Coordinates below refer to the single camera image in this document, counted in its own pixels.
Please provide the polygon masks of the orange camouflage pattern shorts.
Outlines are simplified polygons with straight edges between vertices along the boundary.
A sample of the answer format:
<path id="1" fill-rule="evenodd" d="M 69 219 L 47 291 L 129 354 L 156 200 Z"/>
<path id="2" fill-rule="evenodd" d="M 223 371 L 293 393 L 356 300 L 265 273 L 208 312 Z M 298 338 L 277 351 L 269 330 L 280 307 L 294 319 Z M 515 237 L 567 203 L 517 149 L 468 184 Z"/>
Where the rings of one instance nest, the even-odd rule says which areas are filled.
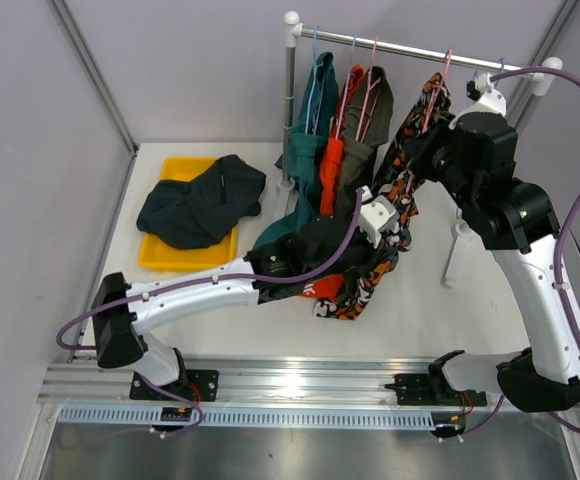
<path id="1" fill-rule="evenodd" d="M 410 112 L 421 98 L 422 90 Z M 432 127 L 439 123 L 442 117 L 449 114 L 451 98 L 447 85 L 446 90 L 447 100 L 445 102 L 438 101 L 440 110 Z M 400 237 L 399 254 L 408 251 L 411 247 L 410 220 L 418 214 L 414 193 L 424 184 L 422 179 L 417 179 L 408 169 L 408 159 L 403 146 L 400 145 L 399 130 L 401 125 L 390 142 L 387 153 L 381 161 L 371 185 L 373 193 L 385 196 L 397 210 L 398 230 L 396 233 L 388 235 Z M 318 317 L 340 320 L 357 319 L 369 304 L 382 278 L 393 271 L 397 263 L 398 260 L 395 262 L 385 261 L 379 265 L 364 265 L 357 270 L 346 272 L 344 274 L 345 285 L 341 287 L 339 293 L 334 297 L 318 299 L 314 314 Z"/>

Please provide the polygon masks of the blue wire hanger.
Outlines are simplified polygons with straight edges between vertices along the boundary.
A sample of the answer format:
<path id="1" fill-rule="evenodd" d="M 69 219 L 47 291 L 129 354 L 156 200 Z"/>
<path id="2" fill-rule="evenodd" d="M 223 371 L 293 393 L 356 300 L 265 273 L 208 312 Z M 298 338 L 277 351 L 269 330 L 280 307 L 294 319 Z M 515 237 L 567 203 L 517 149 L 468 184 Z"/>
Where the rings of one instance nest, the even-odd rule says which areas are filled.
<path id="1" fill-rule="evenodd" d="M 492 76 L 496 76 L 496 75 L 498 75 L 498 74 L 501 74 L 501 73 L 503 73 L 503 72 L 505 72 L 505 71 L 506 71 L 506 64 L 505 64 L 505 61 L 504 61 L 504 59 L 503 59 L 503 58 L 501 58 L 501 59 L 500 59 L 498 62 L 494 62 L 494 63 L 492 63 L 492 64 L 491 64 L 491 65 L 490 65 L 488 68 L 486 68 L 484 71 L 481 71 L 481 70 L 476 70 L 476 71 L 474 72 L 474 74 L 473 74 L 473 76 L 472 76 L 471 80 L 472 80 L 473 78 L 475 78 L 476 76 L 478 76 L 478 75 L 480 75 L 480 74 L 483 74 L 483 73 L 489 73 L 489 74 L 491 74 Z M 458 117 L 461 117 L 462 115 L 468 114 L 468 113 L 464 113 L 465 109 L 464 109 L 464 110 L 462 110 L 462 111 L 461 111 L 461 112 L 458 114 Z"/>

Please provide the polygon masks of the pink hanger of camouflage shorts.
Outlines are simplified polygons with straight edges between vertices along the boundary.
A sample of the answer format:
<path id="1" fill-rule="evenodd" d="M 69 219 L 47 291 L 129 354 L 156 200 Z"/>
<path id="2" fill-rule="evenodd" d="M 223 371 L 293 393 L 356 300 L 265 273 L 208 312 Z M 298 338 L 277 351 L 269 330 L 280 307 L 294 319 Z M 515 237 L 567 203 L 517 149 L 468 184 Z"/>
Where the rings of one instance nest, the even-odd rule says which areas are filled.
<path id="1" fill-rule="evenodd" d="M 426 133 L 436 122 L 439 113 L 438 101 L 447 100 L 446 76 L 451 63 L 452 50 L 446 51 L 444 56 L 445 67 L 442 73 L 437 72 L 424 85 L 421 98 L 401 125 L 399 130 L 400 145 Z"/>

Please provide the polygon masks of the dark navy shorts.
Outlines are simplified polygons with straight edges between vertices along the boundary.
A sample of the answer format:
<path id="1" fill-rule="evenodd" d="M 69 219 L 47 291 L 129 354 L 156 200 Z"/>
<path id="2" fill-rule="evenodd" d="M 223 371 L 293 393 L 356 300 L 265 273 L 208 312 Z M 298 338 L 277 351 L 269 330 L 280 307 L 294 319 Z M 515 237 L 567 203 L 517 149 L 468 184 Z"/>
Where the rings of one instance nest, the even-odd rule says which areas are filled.
<path id="1" fill-rule="evenodd" d="M 260 214 L 265 187 L 262 171 L 227 155 L 190 181 L 159 181 L 136 227 L 175 249 L 208 248 L 221 243 L 242 218 Z"/>

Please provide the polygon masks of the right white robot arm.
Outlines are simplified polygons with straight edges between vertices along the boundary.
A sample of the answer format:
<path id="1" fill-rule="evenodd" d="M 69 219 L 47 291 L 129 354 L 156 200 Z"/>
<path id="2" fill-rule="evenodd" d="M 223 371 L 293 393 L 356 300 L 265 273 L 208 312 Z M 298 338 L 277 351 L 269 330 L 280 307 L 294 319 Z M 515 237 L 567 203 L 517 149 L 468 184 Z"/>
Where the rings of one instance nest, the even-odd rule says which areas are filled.
<path id="1" fill-rule="evenodd" d="M 405 143 L 419 179 L 441 183 L 503 271 L 530 345 L 509 354 L 455 350 L 438 358 L 428 395 L 449 403 L 462 391 L 498 393 L 527 413 L 580 403 L 580 347 L 570 330 L 553 259 L 559 222 L 548 194 L 514 176 L 517 131 L 496 113 L 443 118 Z"/>

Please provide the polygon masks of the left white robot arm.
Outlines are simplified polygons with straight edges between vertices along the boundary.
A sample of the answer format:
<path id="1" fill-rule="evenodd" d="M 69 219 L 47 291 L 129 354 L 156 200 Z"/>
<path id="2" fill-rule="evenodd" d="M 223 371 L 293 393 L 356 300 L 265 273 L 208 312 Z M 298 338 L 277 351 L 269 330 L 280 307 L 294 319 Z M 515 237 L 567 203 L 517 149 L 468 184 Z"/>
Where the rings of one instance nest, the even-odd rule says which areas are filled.
<path id="1" fill-rule="evenodd" d="M 162 398 L 177 399 L 187 387 L 183 357 L 154 330 L 207 311 L 300 295 L 325 300 L 327 314 L 348 318 L 367 301 L 378 267 L 391 266 L 398 232 L 393 219 L 320 216 L 211 270 L 151 283 L 108 274 L 92 305 L 97 364 L 108 370 L 129 367 Z"/>

